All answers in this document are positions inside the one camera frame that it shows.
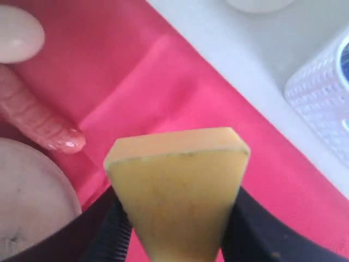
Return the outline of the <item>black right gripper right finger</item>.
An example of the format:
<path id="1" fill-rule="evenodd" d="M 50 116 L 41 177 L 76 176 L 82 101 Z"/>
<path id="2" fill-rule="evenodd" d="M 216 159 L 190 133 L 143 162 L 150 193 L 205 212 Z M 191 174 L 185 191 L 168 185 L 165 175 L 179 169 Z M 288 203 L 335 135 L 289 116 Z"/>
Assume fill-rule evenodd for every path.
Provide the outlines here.
<path id="1" fill-rule="evenodd" d="M 243 188 L 231 210 L 221 249 L 225 261 L 348 261 L 286 226 Z"/>

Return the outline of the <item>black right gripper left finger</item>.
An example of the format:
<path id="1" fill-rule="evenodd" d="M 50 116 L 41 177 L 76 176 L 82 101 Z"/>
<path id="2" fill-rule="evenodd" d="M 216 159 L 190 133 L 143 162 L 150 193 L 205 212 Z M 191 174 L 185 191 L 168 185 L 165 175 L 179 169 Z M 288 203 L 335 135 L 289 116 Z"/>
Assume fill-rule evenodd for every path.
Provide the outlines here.
<path id="1" fill-rule="evenodd" d="M 8 261 L 126 261 L 132 226 L 112 187 L 60 231 Z"/>

